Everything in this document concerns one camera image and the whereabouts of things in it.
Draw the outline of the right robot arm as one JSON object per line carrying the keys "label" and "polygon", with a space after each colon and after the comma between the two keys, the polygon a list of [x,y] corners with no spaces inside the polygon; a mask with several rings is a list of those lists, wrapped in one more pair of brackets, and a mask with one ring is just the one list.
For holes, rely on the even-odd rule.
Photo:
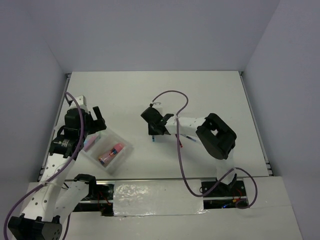
{"label": "right robot arm", "polygon": [[208,154],[213,157],[217,178],[218,192],[230,195],[235,189],[237,174],[234,170],[234,148],[236,133],[215,113],[207,117],[178,117],[172,113],[161,115],[149,106],[141,117],[148,124],[148,134],[153,136],[186,135],[198,138]]}

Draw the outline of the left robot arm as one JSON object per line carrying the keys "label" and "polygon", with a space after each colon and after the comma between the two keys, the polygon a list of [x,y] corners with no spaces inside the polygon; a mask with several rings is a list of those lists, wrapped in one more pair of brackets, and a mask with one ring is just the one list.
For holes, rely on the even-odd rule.
{"label": "left robot arm", "polygon": [[97,196],[95,176],[79,173],[69,188],[61,193],[68,172],[88,135],[106,130],[106,122],[98,106],[93,107],[93,119],[87,107],[70,107],[64,116],[64,125],[51,141],[47,164],[41,180],[26,194],[31,197],[20,216],[10,214],[6,225],[17,240],[58,240],[65,220],[78,202]]}

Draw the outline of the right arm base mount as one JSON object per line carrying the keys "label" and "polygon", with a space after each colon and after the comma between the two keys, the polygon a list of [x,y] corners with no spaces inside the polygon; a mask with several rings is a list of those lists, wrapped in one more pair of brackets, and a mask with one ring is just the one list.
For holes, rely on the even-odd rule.
{"label": "right arm base mount", "polygon": [[237,180],[231,189],[220,183],[212,192],[203,197],[205,210],[211,209],[233,209],[247,207],[247,193],[243,180]]}

